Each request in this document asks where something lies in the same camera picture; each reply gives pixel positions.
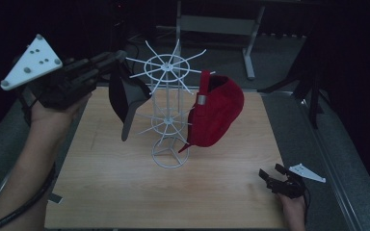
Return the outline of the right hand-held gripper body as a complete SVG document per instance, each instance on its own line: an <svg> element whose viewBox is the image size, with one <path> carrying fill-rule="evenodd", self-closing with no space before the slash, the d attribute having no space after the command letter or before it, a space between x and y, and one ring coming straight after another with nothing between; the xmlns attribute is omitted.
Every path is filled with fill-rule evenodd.
<svg viewBox="0 0 370 231"><path fill-rule="evenodd" d="M306 190L306 185L304 183L305 178L321 183L327 182L325 177L318 175L303 164L297 164L286 168L289 170L289 174L285 175L287 177L285 181L270 178L270 190L273 193L280 193L289 198L297 198L304 195Z"/></svg>

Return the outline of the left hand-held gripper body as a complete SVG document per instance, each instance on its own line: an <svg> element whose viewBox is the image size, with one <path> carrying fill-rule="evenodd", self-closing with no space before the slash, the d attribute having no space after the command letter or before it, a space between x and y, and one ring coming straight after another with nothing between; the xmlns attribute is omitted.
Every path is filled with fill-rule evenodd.
<svg viewBox="0 0 370 231"><path fill-rule="evenodd" d="M74 88L66 82L63 62L47 40L37 34L12 70L1 81L3 90L19 90L28 86L40 104L46 108L66 109L95 86Z"/></svg>

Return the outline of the grey visor cap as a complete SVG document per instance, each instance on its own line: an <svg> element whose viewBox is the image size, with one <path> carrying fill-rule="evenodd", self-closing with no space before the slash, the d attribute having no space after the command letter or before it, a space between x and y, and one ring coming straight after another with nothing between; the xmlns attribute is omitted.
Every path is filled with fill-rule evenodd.
<svg viewBox="0 0 370 231"><path fill-rule="evenodd" d="M149 87L138 78L131 78L124 64L117 64L111 72L109 100L122 122L121 140L126 141L138 108L151 97Z"/></svg>

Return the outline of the white wire hat rack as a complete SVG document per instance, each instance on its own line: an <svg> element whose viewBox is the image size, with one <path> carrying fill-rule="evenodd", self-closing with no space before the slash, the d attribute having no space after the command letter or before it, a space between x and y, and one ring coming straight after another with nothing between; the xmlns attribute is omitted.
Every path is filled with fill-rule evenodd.
<svg viewBox="0 0 370 231"><path fill-rule="evenodd" d="M180 152L179 149L187 144L188 114L193 109L192 105L186 105L185 97L196 95L195 87L188 86L185 80L189 75L201 74L200 70L192 68L190 61L202 56L206 50L182 58L180 40L173 51L166 54L159 54L148 42L145 45L152 57L147 60L126 58L143 66L143 70L131 75L131 78L147 77L150 81L150 113L137 112L138 116L150 122L141 134L154 132L159 136L151 147L151 157L156 165L163 168L182 167L188 161L190 151Z"/></svg>

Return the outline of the red baseball cap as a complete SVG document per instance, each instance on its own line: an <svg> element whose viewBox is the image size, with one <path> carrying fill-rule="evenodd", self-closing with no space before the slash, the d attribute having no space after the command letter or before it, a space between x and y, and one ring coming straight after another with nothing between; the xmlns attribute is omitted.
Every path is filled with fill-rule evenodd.
<svg viewBox="0 0 370 231"><path fill-rule="evenodd" d="M229 77L200 75L196 102L188 115L188 135L180 152L192 145L209 147L218 142L243 111L242 89Z"/></svg>

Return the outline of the person's right hand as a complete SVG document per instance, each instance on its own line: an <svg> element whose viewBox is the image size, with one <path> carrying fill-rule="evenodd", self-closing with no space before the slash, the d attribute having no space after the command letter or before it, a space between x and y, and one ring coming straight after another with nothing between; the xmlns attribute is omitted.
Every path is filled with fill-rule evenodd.
<svg viewBox="0 0 370 231"><path fill-rule="evenodd" d="M284 219L289 231L306 231L305 230L305 204L304 198L289 198L286 195L277 194L281 202Z"/></svg>

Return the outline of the person's left hand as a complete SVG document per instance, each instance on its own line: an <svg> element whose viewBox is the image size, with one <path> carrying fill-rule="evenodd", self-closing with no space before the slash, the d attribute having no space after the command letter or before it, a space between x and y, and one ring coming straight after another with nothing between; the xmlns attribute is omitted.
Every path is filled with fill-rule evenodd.
<svg viewBox="0 0 370 231"><path fill-rule="evenodd" d="M45 108L37 102L32 107L31 128L39 131L45 128L61 131L67 129L91 96L92 94L88 93L64 110Z"/></svg>

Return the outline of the white metal desk frame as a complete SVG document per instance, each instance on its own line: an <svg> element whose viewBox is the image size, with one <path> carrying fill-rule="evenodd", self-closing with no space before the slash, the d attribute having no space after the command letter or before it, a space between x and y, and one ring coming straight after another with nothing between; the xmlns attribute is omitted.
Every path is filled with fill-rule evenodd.
<svg viewBox="0 0 370 231"><path fill-rule="evenodd" d="M248 45L242 49L242 55L247 79L253 80L255 73L251 60L251 51L266 7L259 7L255 19L239 19L183 14L182 6L182 0L176 0L176 48L174 49L174 54L181 54L180 38L182 31L247 36L250 40Z"/></svg>

